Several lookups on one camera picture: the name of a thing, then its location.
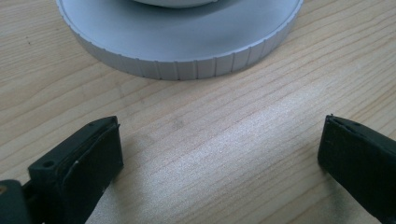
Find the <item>white bowl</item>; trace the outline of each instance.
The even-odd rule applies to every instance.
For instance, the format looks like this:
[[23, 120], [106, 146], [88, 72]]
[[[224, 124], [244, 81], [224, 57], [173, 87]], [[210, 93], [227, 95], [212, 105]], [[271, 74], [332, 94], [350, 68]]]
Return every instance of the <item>white bowl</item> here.
[[198, 7], [218, 0], [135, 0], [157, 7]]

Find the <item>light wooden surface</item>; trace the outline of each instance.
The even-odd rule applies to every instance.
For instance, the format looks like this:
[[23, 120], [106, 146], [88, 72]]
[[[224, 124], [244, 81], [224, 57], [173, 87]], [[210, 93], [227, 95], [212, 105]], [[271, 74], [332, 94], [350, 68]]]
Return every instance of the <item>light wooden surface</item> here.
[[89, 223], [378, 223], [317, 163], [327, 114], [396, 139], [396, 1], [306, 0], [248, 70], [170, 82], [123, 74], [53, 0], [0, 1], [0, 179], [116, 115], [125, 168]]

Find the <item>silver circular base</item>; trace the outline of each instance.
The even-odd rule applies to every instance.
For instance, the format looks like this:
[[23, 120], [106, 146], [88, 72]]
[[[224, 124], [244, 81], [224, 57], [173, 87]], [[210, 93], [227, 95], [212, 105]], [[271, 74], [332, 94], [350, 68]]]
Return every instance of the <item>silver circular base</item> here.
[[140, 77], [216, 77], [257, 62], [286, 38], [303, 0], [221, 0], [183, 9], [131, 0], [57, 0], [79, 43]]

